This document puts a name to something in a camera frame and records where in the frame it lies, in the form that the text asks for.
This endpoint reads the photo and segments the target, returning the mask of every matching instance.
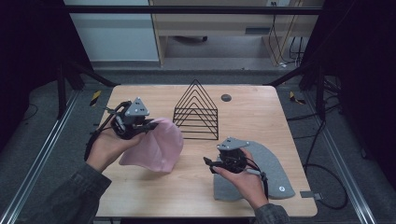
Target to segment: tabletop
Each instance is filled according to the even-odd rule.
[[[147,119],[174,116],[175,106],[189,85],[117,86],[109,108],[140,97],[149,110]],[[216,145],[228,136],[255,141],[278,158],[295,196],[270,200],[282,205],[291,217],[312,217],[317,213],[314,199],[302,198],[309,191],[304,170],[291,137],[276,89],[270,86],[203,85],[218,110],[219,140],[185,139],[180,158],[171,173],[152,172],[116,161],[104,171],[112,184],[102,196],[98,217],[254,217],[246,200],[214,200],[213,174],[203,157],[215,159]],[[231,101],[221,99],[229,94]]]

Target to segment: human hand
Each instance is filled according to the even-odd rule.
[[[107,166],[113,163],[124,151],[140,143],[145,133],[140,133],[130,140],[119,138],[110,128],[111,121],[99,134],[92,145],[90,156],[87,159],[93,169],[102,173]]]
[[[244,148],[241,148],[241,150],[247,158],[253,160],[249,151]],[[234,174],[221,167],[213,167],[213,169],[216,173],[233,183],[253,209],[268,204],[268,199],[265,197],[265,192],[262,188],[262,180],[258,175],[253,175],[247,171]]]

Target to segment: sleeve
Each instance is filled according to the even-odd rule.
[[[85,164],[34,208],[26,223],[92,223],[111,180]]]
[[[268,203],[256,209],[254,214],[258,224],[283,224],[291,223],[288,214],[282,206]]]

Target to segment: wire rack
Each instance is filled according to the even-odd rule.
[[[173,122],[184,139],[219,140],[218,108],[197,79],[177,102]]]

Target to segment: pink fabric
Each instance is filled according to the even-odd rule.
[[[158,123],[157,127],[146,133],[139,145],[122,154],[120,165],[138,165],[170,173],[183,148],[183,136],[170,119],[158,118],[152,122]]]

